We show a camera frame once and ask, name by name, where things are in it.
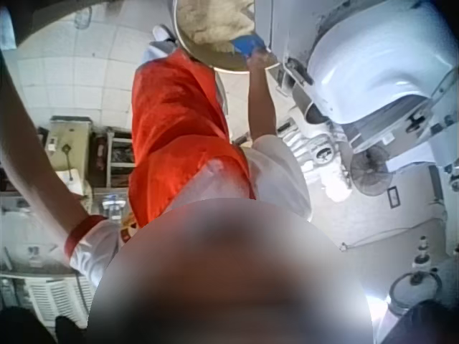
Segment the blue glove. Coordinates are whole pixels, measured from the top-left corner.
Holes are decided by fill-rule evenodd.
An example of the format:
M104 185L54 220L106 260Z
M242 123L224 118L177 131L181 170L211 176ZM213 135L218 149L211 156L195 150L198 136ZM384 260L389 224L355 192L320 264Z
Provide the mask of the blue glove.
M252 56L255 49L266 49L266 44L257 34L249 34L247 36L238 37L233 39L231 43L235 46L236 51L243 54L246 59Z

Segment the hand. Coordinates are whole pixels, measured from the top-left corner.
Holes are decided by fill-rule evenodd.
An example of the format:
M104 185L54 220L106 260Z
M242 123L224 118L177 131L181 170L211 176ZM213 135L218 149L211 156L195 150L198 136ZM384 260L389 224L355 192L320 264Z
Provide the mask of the hand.
M264 70L273 65L275 57L266 49L258 48L254 50L252 56L247 59L247 66L249 70Z

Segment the white sleeve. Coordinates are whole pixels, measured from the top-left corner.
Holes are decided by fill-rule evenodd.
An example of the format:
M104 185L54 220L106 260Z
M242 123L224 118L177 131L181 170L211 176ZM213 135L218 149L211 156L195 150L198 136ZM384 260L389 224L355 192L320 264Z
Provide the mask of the white sleeve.
M118 252L119 238L119 224L108 220L99 222L78 242L70 257L70 266L97 287Z
M288 209L311 220L309 191L293 152L278 137L265 135L244 148L250 181L258 200Z

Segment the flour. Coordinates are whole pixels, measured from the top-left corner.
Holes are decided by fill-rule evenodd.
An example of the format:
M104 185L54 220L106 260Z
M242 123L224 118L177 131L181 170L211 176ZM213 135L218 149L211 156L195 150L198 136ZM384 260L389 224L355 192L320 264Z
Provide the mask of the flour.
M254 0L181 0L177 11L180 28L197 44L210 44L218 52L234 52L230 43L251 34L255 23L243 11Z

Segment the metal container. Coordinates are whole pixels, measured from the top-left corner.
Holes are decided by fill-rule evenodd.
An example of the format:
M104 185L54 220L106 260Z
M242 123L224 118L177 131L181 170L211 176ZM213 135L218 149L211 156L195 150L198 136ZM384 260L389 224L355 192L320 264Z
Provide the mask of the metal container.
M172 8L172 20L174 22L174 31L180 41L180 45L192 57L200 62L213 67L218 72L226 72L233 74L247 74L247 63L245 58L238 53L215 52L210 48L194 43L188 36L180 29L178 23L177 10L181 0L174 0ZM269 66L267 69L277 67L279 63Z

